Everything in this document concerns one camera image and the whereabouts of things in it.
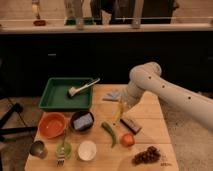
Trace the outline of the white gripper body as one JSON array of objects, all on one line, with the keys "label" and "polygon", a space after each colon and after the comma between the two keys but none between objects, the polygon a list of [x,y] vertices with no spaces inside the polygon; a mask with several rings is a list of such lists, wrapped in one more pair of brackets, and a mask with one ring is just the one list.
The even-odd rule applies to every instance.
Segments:
[{"label": "white gripper body", "polygon": [[129,83],[126,87],[121,90],[120,102],[124,110],[130,110],[137,105],[145,90],[138,87],[135,83]]}]

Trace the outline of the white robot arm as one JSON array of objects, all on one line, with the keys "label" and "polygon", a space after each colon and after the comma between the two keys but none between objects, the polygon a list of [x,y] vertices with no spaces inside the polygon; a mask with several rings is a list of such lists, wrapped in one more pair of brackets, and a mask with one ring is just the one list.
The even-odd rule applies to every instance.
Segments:
[{"label": "white robot arm", "polygon": [[121,101],[132,108],[145,91],[177,106],[197,122],[213,132],[213,100],[161,78],[161,67],[156,62],[135,66],[129,73],[129,83],[121,91]]}]

